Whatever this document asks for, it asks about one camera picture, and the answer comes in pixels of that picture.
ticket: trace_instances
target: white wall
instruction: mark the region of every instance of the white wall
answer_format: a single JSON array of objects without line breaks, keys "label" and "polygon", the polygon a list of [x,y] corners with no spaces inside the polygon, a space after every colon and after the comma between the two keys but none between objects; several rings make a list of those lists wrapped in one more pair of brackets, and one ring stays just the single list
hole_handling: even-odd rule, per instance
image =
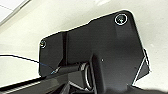
[{"label": "white wall", "polygon": [[[127,9],[134,14],[152,71],[136,86],[168,91],[167,6],[166,0],[32,0],[0,26],[0,54],[38,60],[42,38]],[[38,64],[30,61],[0,57],[0,66],[0,86],[39,77]]]}]

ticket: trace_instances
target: screw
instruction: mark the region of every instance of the screw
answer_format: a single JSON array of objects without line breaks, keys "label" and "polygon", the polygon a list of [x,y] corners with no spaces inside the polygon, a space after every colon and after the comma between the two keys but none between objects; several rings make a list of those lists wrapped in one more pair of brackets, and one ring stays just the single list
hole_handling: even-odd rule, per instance
[{"label": "screw", "polygon": [[118,25],[124,25],[127,22],[127,16],[125,14],[119,14],[115,17],[115,22]]}]

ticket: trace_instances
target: black cable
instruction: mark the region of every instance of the black cable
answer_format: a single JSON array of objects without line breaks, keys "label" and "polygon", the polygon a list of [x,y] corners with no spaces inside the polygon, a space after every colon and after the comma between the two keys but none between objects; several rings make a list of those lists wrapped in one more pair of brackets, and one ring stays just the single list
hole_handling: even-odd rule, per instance
[{"label": "black cable", "polygon": [[54,70],[54,69],[53,69],[51,66],[49,66],[49,65],[43,64],[43,63],[41,63],[41,62],[38,62],[38,61],[35,61],[35,60],[32,60],[32,59],[29,59],[29,58],[25,58],[25,57],[21,57],[21,56],[16,56],[16,55],[0,55],[0,57],[1,57],[1,56],[3,56],[3,57],[9,56],[9,57],[16,57],[16,58],[21,58],[21,59],[29,60],[29,61],[32,61],[32,62],[39,63],[39,64],[41,64],[41,65],[43,65],[43,66],[47,66],[47,67],[51,68],[52,70]]}]

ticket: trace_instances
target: cable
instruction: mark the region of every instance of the cable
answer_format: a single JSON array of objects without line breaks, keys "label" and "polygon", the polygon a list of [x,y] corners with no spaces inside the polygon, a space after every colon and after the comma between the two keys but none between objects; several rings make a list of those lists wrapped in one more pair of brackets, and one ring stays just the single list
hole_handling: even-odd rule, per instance
[{"label": "cable", "polygon": [[20,58],[20,59],[25,59],[25,60],[29,60],[29,61],[32,61],[32,62],[36,62],[36,63],[39,63],[39,64],[41,64],[41,65],[43,65],[43,66],[47,66],[47,67],[49,67],[49,68],[51,68],[52,70],[54,70],[51,66],[49,66],[49,65],[46,65],[46,64],[43,64],[43,63],[41,63],[41,62],[38,62],[38,61],[36,61],[36,60],[32,60],[32,59],[29,59],[29,58],[25,58],[25,57],[21,57],[21,56],[16,56],[16,55],[0,55],[0,57],[16,57],[16,58]]}]

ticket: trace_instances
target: screw head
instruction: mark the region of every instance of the screw head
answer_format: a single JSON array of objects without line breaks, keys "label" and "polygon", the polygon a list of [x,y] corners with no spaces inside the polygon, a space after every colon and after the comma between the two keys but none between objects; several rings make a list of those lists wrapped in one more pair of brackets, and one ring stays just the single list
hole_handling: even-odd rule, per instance
[{"label": "screw head", "polygon": [[118,25],[124,25],[127,22],[127,16],[125,14],[118,14],[115,17],[115,22]]},{"label": "screw head", "polygon": [[40,47],[41,47],[41,48],[45,48],[45,47],[46,47],[46,41],[42,40],[42,41],[40,42]]}]

